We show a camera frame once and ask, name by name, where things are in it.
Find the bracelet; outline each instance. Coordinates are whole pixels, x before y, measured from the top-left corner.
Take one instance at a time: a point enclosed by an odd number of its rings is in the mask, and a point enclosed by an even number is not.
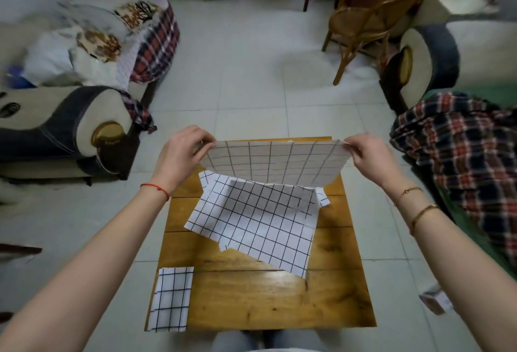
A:
[[[167,202],[169,200],[169,198],[171,198],[169,193],[166,192],[165,189],[162,189],[161,187],[159,187],[158,185],[155,185],[155,184],[141,184],[140,187],[142,187],[142,186],[152,186],[152,187],[156,188],[156,190],[164,192],[165,195],[167,196],[167,199],[165,200],[165,202]]]
[[[400,197],[399,197],[399,200],[397,201],[397,203],[396,203],[396,204],[394,203],[394,205],[395,205],[395,206],[398,206],[398,205],[399,205],[399,203],[400,203],[400,200],[402,199],[402,197],[404,197],[404,195],[406,195],[407,193],[409,193],[410,191],[413,191],[413,190],[420,190],[421,192],[423,192],[422,188],[420,188],[420,187],[418,187],[418,186],[415,186],[415,187],[412,187],[412,188],[406,189],[406,190],[404,190],[404,191],[402,192],[402,194],[401,194],[401,195],[400,195]]]
[[[426,206],[425,208],[423,208],[418,214],[417,216],[415,216],[415,218],[411,221],[411,225],[410,225],[410,234],[411,236],[413,236],[413,234],[415,233],[415,227],[418,223],[418,221],[422,218],[422,216],[429,210],[431,209],[439,209],[438,206],[434,205],[434,204],[431,204],[431,205],[428,205]]]

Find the tile floor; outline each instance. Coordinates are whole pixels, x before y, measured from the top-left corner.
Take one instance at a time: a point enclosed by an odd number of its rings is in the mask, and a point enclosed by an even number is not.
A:
[[[172,68],[152,113],[158,132],[141,135],[129,180],[31,185],[15,207],[0,209],[4,242],[44,247],[4,265],[0,308],[19,310],[133,196],[176,130],[197,124],[218,140],[331,135],[365,130],[387,139],[394,114],[370,61],[358,56],[341,83],[336,46],[320,51],[332,0],[170,0],[181,29]],[[400,159],[407,173],[410,167]],[[332,350],[479,350],[454,313],[435,316],[418,292],[433,277],[385,194],[353,166],[342,171],[378,327],[321,331]],[[202,351],[213,333],[144,332],[167,209],[162,211],[87,351]]]

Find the rattan chair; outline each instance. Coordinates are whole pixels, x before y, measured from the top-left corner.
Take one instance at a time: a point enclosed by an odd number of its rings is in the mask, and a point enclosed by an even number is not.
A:
[[[386,66],[389,30],[419,1],[378,0],[373,8],[354,8],[347,7],[344,0],[339,0],[338,9],[330,16],[329,30],[322,48],[325,51],[331,40],[341,45],[341,64],[333,84],[339,84],[346,66],[367,43],[382,40],[379,63],[383,69]],[[334,34],[339,36],[339,40],[333,39]]]

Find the person's leg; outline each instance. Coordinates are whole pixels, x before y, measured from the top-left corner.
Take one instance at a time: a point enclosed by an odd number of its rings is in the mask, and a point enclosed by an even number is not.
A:
[[[264,330],[264,345],[266,348],[300,348],[327,352],[314,329]]]
[[[247,330],[219,332],[212,342],[211,352],[246,352],[259,346]]]

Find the thin gold bracelet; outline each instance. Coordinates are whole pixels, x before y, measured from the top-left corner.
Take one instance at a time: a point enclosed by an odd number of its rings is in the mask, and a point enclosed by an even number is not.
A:
[[[415,227],[418,223],[418,221],[422,218],[422,216],[429,210],[431,209],[440,209],[437,205],[434,205],[434,204],[431,204],[431,205],[427,205],[425,208],[423,208],[418,214],[417,216],[415,216],[415,218],[411,221],[411,226],[410,226],[410,234],[411,236],[413,236],[413,234],[415,233]]]
[[[406,195],[407,193],[409,193],[410,191],[413,191],[413,190],[420,190],[421,192],[423,192],[422,188],[418,187],[418,186],[415,186],[415,187],[412,187],[412,188],[409,188],[409,189],[406,189],[402,192],[402,194],[400,195],[397,203],[393,203],[395,206],[398,206],[399,203],[400,203],[400,200],[402,199],[402,197],[404,197],[404,195]]]

